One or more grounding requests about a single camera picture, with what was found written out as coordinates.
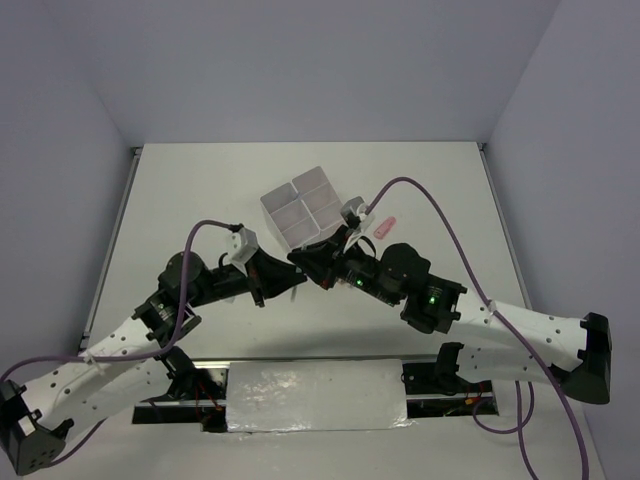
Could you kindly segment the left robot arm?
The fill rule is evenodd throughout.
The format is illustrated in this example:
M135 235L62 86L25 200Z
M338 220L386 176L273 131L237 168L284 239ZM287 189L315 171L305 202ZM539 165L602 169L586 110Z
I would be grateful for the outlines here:
M194 308L248 293L256 306L306 280L295 266L252 251L243 267L210 269L194 252L174 255L157 290L118 328L76 356L23 360L1 377L1 448L14 472L64 461L77 435L163 395L182 399L208 381L179 347L201 322Z

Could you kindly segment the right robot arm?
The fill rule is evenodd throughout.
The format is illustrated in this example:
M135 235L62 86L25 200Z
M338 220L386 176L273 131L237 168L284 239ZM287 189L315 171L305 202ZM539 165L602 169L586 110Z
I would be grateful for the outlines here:
M287 258L319 287L343 281L401 308L400 317L424 334L451 339L441 345L436 383L457 391L486 380L552 379L569 398L604 405L611 400L612 338L606 316L567 318L484 300L464 285L431 273L431 263L407 243L380 257L350 241L339 228L326 240L296 248Z

